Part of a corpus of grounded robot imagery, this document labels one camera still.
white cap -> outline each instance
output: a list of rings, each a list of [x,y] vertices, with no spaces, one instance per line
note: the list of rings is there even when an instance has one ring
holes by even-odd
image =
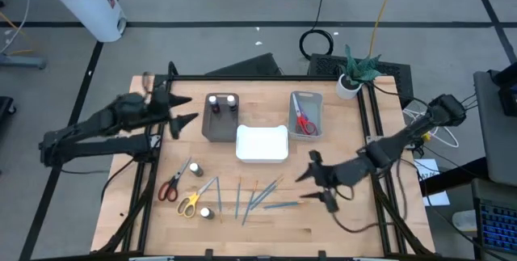
[[[208,208],[202,208],[201,209],[201,216],[202,217],[208,217],[210,215],[210,209]]]
[[[198,171],[198,169],[200,168],[200,166],[197,165],[197,163],[191,163],[189,167],[192,171]]]

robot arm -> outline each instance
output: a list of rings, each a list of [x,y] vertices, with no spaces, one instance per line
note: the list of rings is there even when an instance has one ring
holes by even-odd
[[[62,165],[76,157],[126,153],[133,157],[154,147],[156,137],[139,134],[106,141],[80,143],[92,137],[115,136],[121,130],[130,132],[153,124],[168,122],[170,133],[178,139],[179,132],[198,114],[170,115],[170,109],[188,103],[191,98],[166,92],[164,86],[150,92],[151,100],[138,93],[119,95],[113,102],[93,114],[88,120],[61,130],[47,132],[40,143],[40,161],[46,166]]]

white paper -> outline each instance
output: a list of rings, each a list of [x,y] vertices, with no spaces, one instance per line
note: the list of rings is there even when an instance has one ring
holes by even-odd
[[[438,165],[436,165],[436,160],[434,159],[415,159],[414,164],[418,169],[418,173],[422,176],[423,179],[427,179],[434,175],[439,175],[439,172],[434,171],[438,170]],[[432,196],[429,196],[429,200],[433,205],[450,205],[449,198],[446,192],[435,193]],[[429,202],[427,202],[427,197],[423,197],[423,203],[426,206],[429,206]]]

wooden table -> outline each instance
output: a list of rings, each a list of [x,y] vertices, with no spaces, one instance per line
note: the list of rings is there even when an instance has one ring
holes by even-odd
[[[387,91],[396,92],[393,78],[383,77],[376,84]],[[356,156],[355,151],[364,145],[364,135],[359,117],[357,99],[342,100],[334,91],[335,82],[256,82],[256,81],[177,81],[172,91],[176,95],[190,96],[192,102],[173,109],[174,114],[202,112],[205,95],[209,92],[235,92],[240,97],[240,124],[253,127],[275,127],[287,124],[288,103],[291,91],[315,91],[323,94],[323,136],[319,141],[290,141],[288,159],[281,164],[246,164],[235,156],[234,143],[212,143],[201,135],[203,115],[192,121],[173,141],[166,128],[158,168],[157,183],[145,248],[146,255],[204,255],[213,249],[214,255],[275,255],[316,256],[325,250],[328,256],[382,256],[380,234],[377,227],[360,234],[349,234],[340,229],[318,200],[308,200],[298,207],[265,210],[264,204],[299,200],[298,196],[318,191],[313,180],[295,183],[294,180],[306,169],[308,152],[317,149],[324,164],[343,162]],[[140,91],[141,78],[132,79],[131,91]],[[375,134],[364,88],[365,101],[372,134]],[[377,91],[380,118],[385,135],[394,134],[404,126],[397,97]],[[186,170],[179,181],[179,200],[174,203],[158,201],[160,185],[167,181],[180,165],[192,156],[204,169],[204,177],[197,178]],[[412,161],[410,153],[404,158]],[[116,155],[111,164],[113,174],[128,160],[127,155]],[[100,248],[113,235],[128,213],[134,175],[137,165],[118,176],[106,190],[99,221],[92,243],[92,250]],[[400,210],[403,202],[397,183],[396,169],[392,169]],[[258,192],[280,174],[285,180],[273,193],[248,216],[241,226],[254,183],[258,180]],[[192,219],[176,214],[178,202],[204,185],[211,177],[219,176],[223,202],[223,223],[216,216],[211,221],[199,215],[206,206],[218,213],[216,185],[213,184],[200,198],[196,216]],[[239,218],[234,219],[237,182],[242,177]],[[401,179],[405,188],[408,207],[407,224],[429,250],[434,250],[426,211],[422,202],[418,177],[413,167],[402,164]],[[350,192],[341,187],[343,194]],[[338,198],[338,219],[347,227],[358,229],[377,221],[370,179],[355,186],[355,198],[346,201]],[[132,248],[136,248],[141,220],[135,222]],[[392,250],[396,251],[393,227],[389,227]]]

concrete floor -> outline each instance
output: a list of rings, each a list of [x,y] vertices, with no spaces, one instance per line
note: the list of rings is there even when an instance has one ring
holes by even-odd
[[[13,21],[23,17],[25,0],[5,0],[2,9]],[[130,22],[220,22],[220,21],[312,21],[319,0],[120,0]],[[323,0],[321,21],[374,21],[382,0]],[[517,21],[515,0],[490,0],[501,22]],[[489,23],[481,0],[389,0],[384,21]],[[29,22],[76,22],[57,0],[32,0]],[[128,90],[130,79],[144,71],[165,73],[174,61],[181,74],[209,71],[263,53],[274,54],[286,74],[305,74],[309,63],[298,50],[300,35],[307,27],[130,27],[124,37],[104,44],[82,108],[81,119],[104,107],[115,95]],[[415,96],[429,100],[441,93],[463,99],[473,93],[472,74],[477,70],[502,69],[508,56],[494,27],[382,27],[377,32],[374,53],[383,61],[412,67]],[[344,54],[349,44],[357,57],[364,57],[370,27],[326,27],[334,35],[334,55]],[[8,29],[0,30],[0,37]],[[0,142],[0,257],[19,257],[49,169],[39,163],[37,143],[44,132],[64,127],[81,86],[95,38],[82,27],[26,27],[37,42],[38,53],[48,59],[45,70],[0,69],[0,95],[15,98],[18,112],[2,127]],[[504,29],[517,44],[517,30]],[[10,50],[27,48],[20,36]],[[305,48],[324,53],[326,42],[309,37]],[[476,110],[459,128],[452,130],[459,149],[430,144],[455,162],[466,163],[484,154]],[[70,170],[108,169],[111,157],[77,159]],[[437,159],[439,166],[452,168]],[[107,175],[61,175],[32,258],[86,254],[99,213],[99,195]],[[451,216],[472,208],[469,187],[449,192],[452,205],[441,208]],[[472,258],[472,246],[454,234],[429,211],[437,251],[447,256]]]

